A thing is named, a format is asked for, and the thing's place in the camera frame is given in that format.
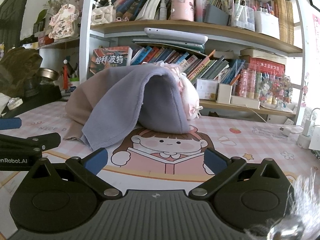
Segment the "lavender and mauve cloth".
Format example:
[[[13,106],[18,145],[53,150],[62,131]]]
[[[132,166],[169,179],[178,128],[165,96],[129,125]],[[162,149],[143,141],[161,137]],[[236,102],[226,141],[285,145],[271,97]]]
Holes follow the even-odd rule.
[[[65,110],[72,122],[64,139],[92,150],[118,143],[137,124],[162,133],[190,130],[174,76],[154,64],[98,72],[71,93]]]

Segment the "dark brown plush pile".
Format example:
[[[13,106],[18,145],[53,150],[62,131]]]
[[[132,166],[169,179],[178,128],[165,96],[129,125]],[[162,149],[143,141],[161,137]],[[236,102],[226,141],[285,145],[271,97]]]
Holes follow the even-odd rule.
[[[24,96],[24,83],[38,72],[42,60],[36,49],[9,50],[1,59],[1,93],[11,98]]]

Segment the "pink white plush bunny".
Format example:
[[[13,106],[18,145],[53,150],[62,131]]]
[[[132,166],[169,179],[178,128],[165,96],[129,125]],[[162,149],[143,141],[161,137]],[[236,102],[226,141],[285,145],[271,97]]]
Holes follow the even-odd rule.
[[[198,118],[200,110],[203,109],[200,106],[200,98],[195,87],[192,85],[186,74],[181,72],[178,64],[159,62],[159,66],[169,70],[176,80],[180,96],[182,100],[183,110],[186,114],[187,120],[193,120]]]

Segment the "white phone charger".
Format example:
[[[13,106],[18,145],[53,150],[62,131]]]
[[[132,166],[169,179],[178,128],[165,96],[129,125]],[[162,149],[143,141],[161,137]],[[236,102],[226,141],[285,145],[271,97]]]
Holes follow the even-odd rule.
[[[302,133],[298,136],[297,146],[307,150],[311,142],[311,120],[306,119]]]

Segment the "red box on shelf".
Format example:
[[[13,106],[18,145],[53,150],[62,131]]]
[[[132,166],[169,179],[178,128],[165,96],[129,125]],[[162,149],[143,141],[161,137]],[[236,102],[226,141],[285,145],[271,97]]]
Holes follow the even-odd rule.
[[[248,69],[255,70],[256,72],[267,73],[278,77],[285,74],[284,64],[250,56],[241,56],[240,59],[245,60],[245,63],[248,64]]]

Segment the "white wooden bookshelf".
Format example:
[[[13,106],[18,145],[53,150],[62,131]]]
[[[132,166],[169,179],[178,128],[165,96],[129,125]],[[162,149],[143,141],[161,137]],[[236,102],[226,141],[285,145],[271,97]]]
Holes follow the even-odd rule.
[[[298,13],[300,18],[300,5],[299,1],[296,0]],[[94,26],[91,29],[91,16],[92,16],[93,0],[84,0],[82,7],[82,18],[80,28],[80,47],[79,47],[79,74],[80,83],[83,83],[87,79],[88,64],[90,60],[89,52],[91,42],[102,40],[109,42],[109,39],[119,38],[125,36],[141,36],[145,35],[143,32],[145,27],[153,28],[164,28],[179,31],[190,31],[197,34],[207,35],[209,40],[215,40],[226,43],[233,43],[242,46],[255,47],[262,50],[268,50],[279,55],[286,57],[301,57],[302,58],[302,75],[301,84],[294,84],[294,88],[301,90],[299,95],[298,108],[296,116],[293,119],[296,123],[299,117],[300,104],[302,101],[302,87],[304,86],[304,75],[305,75],[305,37],[302,20],[300,24],[302,30],[303,48],[295,47],[294,45],[288,44],[284,41],[280,41],[274,37],[259,34],[246,29],[240,29],[235,27],[228,27],[217,24],[209,23],[197,23],[188,21],[157,21],[157,20],[142,20],[142,21],[131,21],[131,22],[116,22],[105,25]]]

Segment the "white quilted pearl handbag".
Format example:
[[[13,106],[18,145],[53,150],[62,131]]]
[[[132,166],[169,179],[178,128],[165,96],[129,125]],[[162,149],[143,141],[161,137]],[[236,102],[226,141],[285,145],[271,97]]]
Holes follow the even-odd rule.
[[[111,0],[97,0],[92,10],[91,26],[112,23],[116,18],[116,11]]]

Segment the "white storage box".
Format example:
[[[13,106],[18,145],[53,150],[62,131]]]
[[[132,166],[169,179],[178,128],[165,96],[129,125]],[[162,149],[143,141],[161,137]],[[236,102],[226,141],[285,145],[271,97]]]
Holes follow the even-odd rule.
[[[263,11],[254,12],[255,32],[280,39],[279,20],[276,16]]]

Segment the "grey pen holder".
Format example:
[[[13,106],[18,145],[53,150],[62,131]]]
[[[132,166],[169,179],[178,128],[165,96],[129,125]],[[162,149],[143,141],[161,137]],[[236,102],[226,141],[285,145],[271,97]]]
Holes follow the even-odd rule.
[[[206,6],[204,23],[226,26],[228,23],[228,18],[229,18],[229,15],[223,10],[217,8],[216,6],[211,4],[208,4]]]

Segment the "pink cylindrical tumbler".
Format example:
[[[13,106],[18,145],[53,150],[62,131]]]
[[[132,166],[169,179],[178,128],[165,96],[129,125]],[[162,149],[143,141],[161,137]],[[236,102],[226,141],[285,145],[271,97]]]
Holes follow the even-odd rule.
[[[171,20],[193,22],[194,0],[172,0]]]

